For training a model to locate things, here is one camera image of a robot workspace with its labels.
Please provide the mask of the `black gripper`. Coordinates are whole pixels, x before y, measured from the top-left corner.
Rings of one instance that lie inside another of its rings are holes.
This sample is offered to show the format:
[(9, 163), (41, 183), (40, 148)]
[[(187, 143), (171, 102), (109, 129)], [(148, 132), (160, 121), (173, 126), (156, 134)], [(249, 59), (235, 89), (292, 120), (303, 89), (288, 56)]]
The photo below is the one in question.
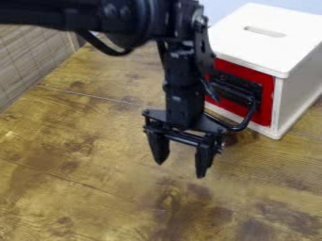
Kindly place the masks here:
[(145, 121), (143, 129), (149, 149), (159, 165), (163, 164), (169, 154), (169, 140), (196, 147), (208, 137), (212, 138), (213, 145), (200, 144), (195, 153), (196, 177), (201, 179), (212, 165), (215, 154), (223, 151), (225, 129), (211, 121), (205, 114), (201, 114), (189, 126), (172, 124), (167, 121), (165, 111), (160, 109), (145, 109), (141, 115)]

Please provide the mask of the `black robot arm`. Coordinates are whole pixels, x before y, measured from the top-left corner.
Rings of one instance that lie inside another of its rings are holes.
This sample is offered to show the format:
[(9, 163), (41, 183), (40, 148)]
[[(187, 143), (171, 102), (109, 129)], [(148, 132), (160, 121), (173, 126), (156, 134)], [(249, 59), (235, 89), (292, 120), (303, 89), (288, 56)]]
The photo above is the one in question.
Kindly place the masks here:
[(196, 148), (196, 176), (203, 178), (221, 150), (225, 128), (204, 113), (204, 98), (215, 95), (205, 81), (215, 72), (215, 54), (199, 1), (0, 0), (0, 24), (74, 32), (109, 56), (130, 54), (149, 40), (157, 44), (165, 109), (143, 111), (143, 130), (159, 164), (172, 141)]

